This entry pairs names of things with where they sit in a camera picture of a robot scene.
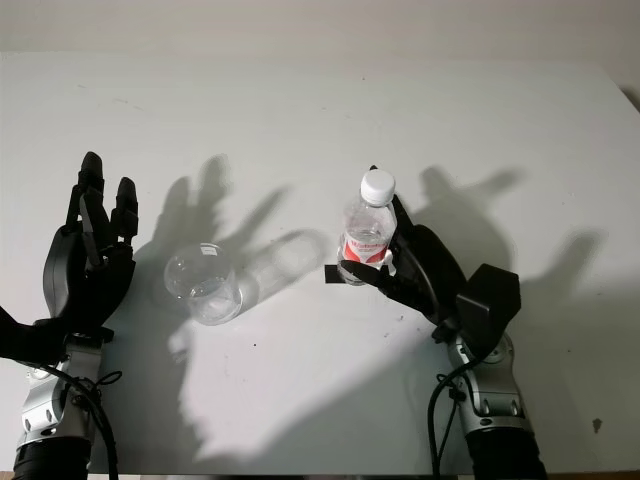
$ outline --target white table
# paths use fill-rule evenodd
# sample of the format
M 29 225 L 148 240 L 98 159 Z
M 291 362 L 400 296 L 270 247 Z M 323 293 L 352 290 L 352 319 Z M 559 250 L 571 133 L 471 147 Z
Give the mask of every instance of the white table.
M 0 303 L 16 318 L 47 316 L 42 267 L 85 152 L 108 207 L 121 176 L 138 186 L 138 266 L 103 362 L 124 370 L 104 390 L 122 472 L 429 473 L 426 405 L 449 370 L 432 326 L 320 268 L 372 163 L 467 274 L 520 274 L 508 331 L 548 470 L 640 468 L 640 116 L 598 68 L 24 54 L 1 81 Z M 279 291 L 219 327 L 167 308 L 164 262 L 201 240 Z M 292 258 L 300 278 L 270 277 Z M 10 469 L 24 369 L 0 362 L 0 382 Z M 469 472 L 454 425 L 443 470 Z

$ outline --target plastic water bottle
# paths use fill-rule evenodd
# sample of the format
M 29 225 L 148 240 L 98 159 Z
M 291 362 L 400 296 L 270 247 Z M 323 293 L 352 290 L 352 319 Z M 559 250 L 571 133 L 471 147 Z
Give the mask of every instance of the plastic water bottle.
M 344 231 L 340 237 L 338 272 L 345 283 L 362 285 L 359 279 L 340 267 L 340 260 L 354 260 L 380 268 L 396 229 L 391 207 L 396 181 L 388 172 L 370 170 L 362 178 L 360 195 L 344 210 Z

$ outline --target clear plastic cup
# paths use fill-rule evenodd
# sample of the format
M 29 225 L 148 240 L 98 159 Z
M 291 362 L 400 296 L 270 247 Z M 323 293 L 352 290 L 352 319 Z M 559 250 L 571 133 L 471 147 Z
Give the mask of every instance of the clear plastic cup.
M 204 325 L 220 325 L 242 308 L 242 294 L 229 257 L 212 243 L 178 251 L 164 269 L 164 285 Z

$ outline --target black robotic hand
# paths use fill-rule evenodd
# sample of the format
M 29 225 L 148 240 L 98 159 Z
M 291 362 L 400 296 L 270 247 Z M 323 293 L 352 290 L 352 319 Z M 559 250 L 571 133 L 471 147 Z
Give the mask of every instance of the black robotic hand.
M 473 357 L 485 358 L 496 347 L 509 321 L 520 310 L 518 275 L 483 264 L 467 281 L 440 238 L 414 225 L 397 195 L 392 205 L 398 226 L 389 244 L 395 275 L 351 260 L 341 266 L 384 295 L 421 312 L 437 328 L 437 343 L 459 334 Z
M 102 160 L 89 152 L 71 191 L 67 220 L 53 237 L 43 274 L 51 318 L 33 326 L 0 307 L 0 357 L 56 364 L 65 337 L 80 333 L 109 341 L 102 328 L 124 298 L 135 268 L 131 239 L 138 232 L 135 184 L 122 178 L 111 220 L 102 206 Z

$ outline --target white wall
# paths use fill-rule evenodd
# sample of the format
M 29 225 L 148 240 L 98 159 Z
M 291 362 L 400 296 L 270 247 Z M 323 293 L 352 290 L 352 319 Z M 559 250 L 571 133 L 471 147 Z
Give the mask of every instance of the white wall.
M 640 90 L 637 0 L 0 0 L 0 50 L 591 61 Z

